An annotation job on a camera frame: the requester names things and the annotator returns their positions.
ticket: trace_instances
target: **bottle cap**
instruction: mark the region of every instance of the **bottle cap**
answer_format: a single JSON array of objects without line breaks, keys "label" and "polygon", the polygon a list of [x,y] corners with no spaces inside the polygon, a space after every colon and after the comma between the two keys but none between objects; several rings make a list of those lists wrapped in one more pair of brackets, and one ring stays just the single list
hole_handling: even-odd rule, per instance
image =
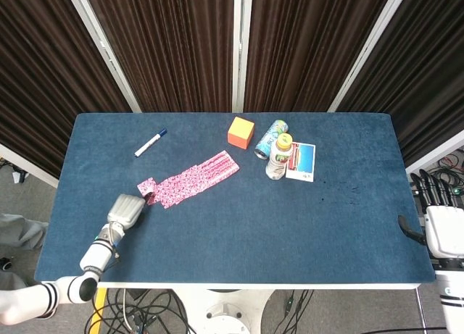
[{"label": "bottle cap", "polygon": [[288,151],[291,148],[291,142],[293,139],[288,133],[281,133],[277,137],[277,147],[282,151]]}]

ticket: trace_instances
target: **table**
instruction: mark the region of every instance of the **table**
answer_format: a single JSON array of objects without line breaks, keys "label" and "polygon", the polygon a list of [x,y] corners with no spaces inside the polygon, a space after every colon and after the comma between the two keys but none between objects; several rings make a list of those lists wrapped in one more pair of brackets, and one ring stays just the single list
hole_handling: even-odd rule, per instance
[{"label": "table", "polygon": [[[238,115],[255,122],[247,150],[227,143]],[[316,145],[315,180],[265,174],[253,149],[283,119]],[[167,135],[133,153],[161,128]],[[62,169],[36,279],[80,275],[80,258],[120,193],[226,150],[240,170],[163,209],[145,208],[100,286],[132,288],[414,288],[434,281],[390,117],[369,113],[80,114]]]}]

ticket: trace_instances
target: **brown curtain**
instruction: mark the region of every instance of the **brown curtain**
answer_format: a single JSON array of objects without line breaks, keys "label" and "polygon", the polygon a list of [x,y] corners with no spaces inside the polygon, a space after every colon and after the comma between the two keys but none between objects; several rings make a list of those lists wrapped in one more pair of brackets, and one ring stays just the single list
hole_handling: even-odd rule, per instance
[{"label": "brown curtain", "polygon": [[244,109],[326,112],[386,0],[253,0]]},{"label": "brown curtain", "polygon": [[384,112],[406,166],[464,130],[464,0],[404,0],[337,112]]},{"label": "brown curtain", "polygon": [[0,0],[0,143],[59,177],[76,115],[129,112],[70,0]]},{"label": "brown curtain", "polygon": [[233,0],[89,0],[144,112],[227,112]]}]

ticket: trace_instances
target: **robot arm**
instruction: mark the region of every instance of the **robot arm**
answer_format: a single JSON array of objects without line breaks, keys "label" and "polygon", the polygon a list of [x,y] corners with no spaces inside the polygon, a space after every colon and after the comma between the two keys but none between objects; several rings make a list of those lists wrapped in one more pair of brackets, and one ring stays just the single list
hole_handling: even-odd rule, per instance
[{"label": "robot arm", "polygon": [[464,330],[464,211],[457,207],[450,185],[420,170],[411,174],[425,219],[426,234],[412,231],[403,216],[398,223],[403,233],[428,246],[434,264],[447,329]]},{"label": "robot arm", "polygon": [[132,227],[144,208],[145,201],[135,196],[119,195],[95,241],[80,261],[84,271],[78,277],[61,277],[55,282],[42,283],[16,291],[0,291],[0,323],[15,325],[32,318],[53,315],[59,304],[80,304],[90,301],[97,283],[112,255],[115,246]]}]

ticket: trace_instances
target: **foam block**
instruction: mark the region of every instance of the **foam block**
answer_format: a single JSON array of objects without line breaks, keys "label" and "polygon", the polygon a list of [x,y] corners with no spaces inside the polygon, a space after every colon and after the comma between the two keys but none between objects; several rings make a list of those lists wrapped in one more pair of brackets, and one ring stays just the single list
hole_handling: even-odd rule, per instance
[{"label": "foam block", "polygon": [[254,131],[254,123],[235,117],[229,131],[227,142],[242,149],[247,149]]}]

